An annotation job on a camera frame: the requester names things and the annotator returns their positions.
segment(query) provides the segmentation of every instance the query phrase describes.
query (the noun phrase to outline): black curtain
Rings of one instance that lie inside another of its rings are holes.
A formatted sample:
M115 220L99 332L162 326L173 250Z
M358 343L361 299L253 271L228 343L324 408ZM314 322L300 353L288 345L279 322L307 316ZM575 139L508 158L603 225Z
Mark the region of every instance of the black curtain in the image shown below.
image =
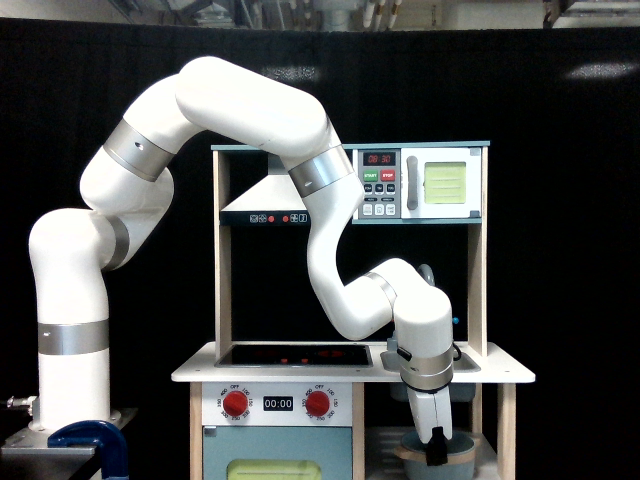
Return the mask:
M31 225L82 208L80 174L127 106L202 55L312 93L345 143L490 140L489 340L538 378L518 388L518 478L631 476L632 394L620 382L637 371L625 341L637 311L638 29L324 34L1 20L0 399L37 392ZM170 374L213 339L210 145L228 142L206 132L183 147L169 213L105 276L112 404L140 409L132 478L188 475L188 387ZM233 168L236 194L264 174L250 161ZM234 232L238 335L336 339L305 283L304 229L253 235ZM351 227L338 260L349 277L385 255L424 259L463 312L459 238L453 227ZM261 249L237 253L256 240ZM261 283L266 275L275 281ZM295 288L296 301L277 300ZM485 396L495 444L495 391ZM406 421L389 413L399 408L369 400L367 423Z

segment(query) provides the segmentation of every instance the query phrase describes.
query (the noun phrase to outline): range hood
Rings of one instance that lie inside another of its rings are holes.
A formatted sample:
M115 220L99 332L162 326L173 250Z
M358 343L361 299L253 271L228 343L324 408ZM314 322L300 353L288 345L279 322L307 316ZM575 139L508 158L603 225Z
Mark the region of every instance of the range hood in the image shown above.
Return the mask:
M310 225L309 214L280 158L269 155L268 175L220 211L222 225Z

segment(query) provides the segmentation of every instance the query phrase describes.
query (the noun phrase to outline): toy oven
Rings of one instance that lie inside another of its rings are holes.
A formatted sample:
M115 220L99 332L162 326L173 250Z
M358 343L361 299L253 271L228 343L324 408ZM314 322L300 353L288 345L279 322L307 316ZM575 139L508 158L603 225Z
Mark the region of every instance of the toy oven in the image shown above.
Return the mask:
M205 480L352 478L350 383L205 383Z

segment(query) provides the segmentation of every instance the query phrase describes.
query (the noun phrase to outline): wooden post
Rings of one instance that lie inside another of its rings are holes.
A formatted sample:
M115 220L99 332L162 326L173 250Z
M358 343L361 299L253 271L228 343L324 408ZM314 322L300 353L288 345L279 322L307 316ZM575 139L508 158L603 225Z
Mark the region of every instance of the wooden post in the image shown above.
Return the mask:
M353 480L364 480L364 383L353 384Z
M469 406L471 409L471 433L482 433L482 384L476 383L476 396Z
M516 384L498 385L498 474L516 478Z
M202 383L194 382L191 387L190 422L189 422L189 448L190 480L202 480Z
M220 225L220 210L229 203L229 159L213 152L213 231L216 358L231 347L231 229Z
M469 225L467 335L469 346L487 356L488 149L482 149L482 223Z

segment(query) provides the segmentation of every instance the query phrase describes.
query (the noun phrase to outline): knob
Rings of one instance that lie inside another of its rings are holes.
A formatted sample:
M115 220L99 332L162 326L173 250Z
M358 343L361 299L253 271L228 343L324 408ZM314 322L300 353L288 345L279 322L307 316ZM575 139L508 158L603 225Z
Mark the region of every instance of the knob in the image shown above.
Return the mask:
M229 393L224 400L222 401L222 408L232 417L239 417L244 412L247 411L247 407L249 406L249 401L247 400L247 396L242 393L233 391Z
M305 407L309 415L314 417L322 417L329 411L329 397L327 394L320 391L311 392L307 397L307 403Z

